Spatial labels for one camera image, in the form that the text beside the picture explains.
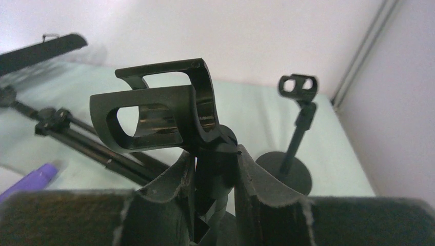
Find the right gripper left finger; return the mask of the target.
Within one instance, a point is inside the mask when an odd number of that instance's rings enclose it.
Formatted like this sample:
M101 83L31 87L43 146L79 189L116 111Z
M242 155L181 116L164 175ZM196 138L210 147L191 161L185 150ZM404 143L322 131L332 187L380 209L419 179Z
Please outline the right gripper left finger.
M1 204L1 245L189 245L194 157L140 190L20 192Z

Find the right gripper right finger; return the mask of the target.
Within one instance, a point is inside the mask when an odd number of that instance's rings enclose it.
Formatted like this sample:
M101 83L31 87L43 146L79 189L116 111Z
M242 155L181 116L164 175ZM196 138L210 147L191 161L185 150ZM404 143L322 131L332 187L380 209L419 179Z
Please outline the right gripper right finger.
M310 197L238 146L238 245L434 245L434 209L399 197Z

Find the purple microphone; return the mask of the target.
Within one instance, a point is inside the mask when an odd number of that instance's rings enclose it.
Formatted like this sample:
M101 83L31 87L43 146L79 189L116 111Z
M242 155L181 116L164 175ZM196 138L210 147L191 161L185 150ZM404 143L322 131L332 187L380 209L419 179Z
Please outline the purple microphone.
M50 185L58 175L60 169L53 163L45 163L39 168L31 171L23 178L12 184L1 192L1 202L11 195L22 191L43 190Z

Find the black music stand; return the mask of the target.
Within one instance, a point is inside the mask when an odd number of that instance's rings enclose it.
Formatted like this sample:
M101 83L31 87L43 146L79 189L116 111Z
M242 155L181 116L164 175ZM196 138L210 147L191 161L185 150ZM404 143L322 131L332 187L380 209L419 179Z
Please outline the black music stand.
M42 41L30 46L1 54L1 76L17 72L52 58L81 49L88 45L86 39L78 33L64 36L44 34ZM133 152L130 159L115 153L101 143L73 129L75 125L92 135L95 129L74 117L67 109L34 109L16 99L17 91L13 86L1 88L1 108L13 109L21 115L37 122L35 134L50 136L62 144L100 163L107 170L119 174L128 180L144 186L166 171L169 166L143 152Z

